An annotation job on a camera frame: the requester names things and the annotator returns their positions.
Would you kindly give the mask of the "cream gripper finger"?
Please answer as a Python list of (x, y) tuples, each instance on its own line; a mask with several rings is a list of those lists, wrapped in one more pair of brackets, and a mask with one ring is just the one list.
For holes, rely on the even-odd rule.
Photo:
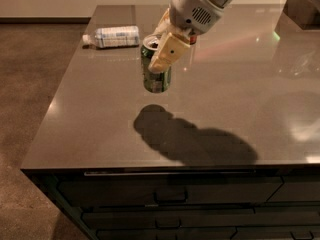
[(155, 28), (153, 35), (156, 36), (158, 39), (166, 40), (168, 38), (171, 22), (169, 16), (170, 10), (167, 9), (162, 18), (160, 19), (157, 27)]
[(155, 74), (166, 72), (189, 48), (188, 39), (169, 32), (166, 40), (160, 39), (148, 69)]

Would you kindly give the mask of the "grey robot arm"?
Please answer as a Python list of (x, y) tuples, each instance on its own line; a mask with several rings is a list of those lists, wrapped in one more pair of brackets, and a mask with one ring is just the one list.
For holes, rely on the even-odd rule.
[(151, 58), (152, 73), (165, 72), (189, 48), (193, 37), (208, 32), (232, 0), (171, 0), (154, 31), (160, 38)]

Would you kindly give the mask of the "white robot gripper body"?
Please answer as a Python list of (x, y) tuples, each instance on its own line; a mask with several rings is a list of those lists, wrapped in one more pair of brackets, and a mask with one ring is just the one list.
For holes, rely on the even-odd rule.
[(209, 0), (171, 0), (169, 5), (171, 24), (195, 35), (208, 32), (222, 15), (223, 9)]

